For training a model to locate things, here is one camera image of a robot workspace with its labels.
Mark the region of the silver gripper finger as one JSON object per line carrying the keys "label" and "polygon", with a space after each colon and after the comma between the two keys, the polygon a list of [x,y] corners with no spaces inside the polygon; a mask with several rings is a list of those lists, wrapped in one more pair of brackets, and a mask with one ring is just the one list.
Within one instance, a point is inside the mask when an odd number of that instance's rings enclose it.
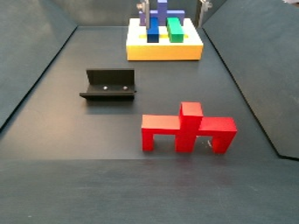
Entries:
{"label": "silver gripper finger", "polygon": [[199,26],[202,26],[205,13],[213,8],[213,2],[212,0],[199,0],[199,3],[201,3]]}
{"label": "silver gripper finger", "polygon": [[150,13],[150,0],[141,0],[137,4],[137,8],[142,13],[142,24],[146,28],[151,26],[151,13]]}

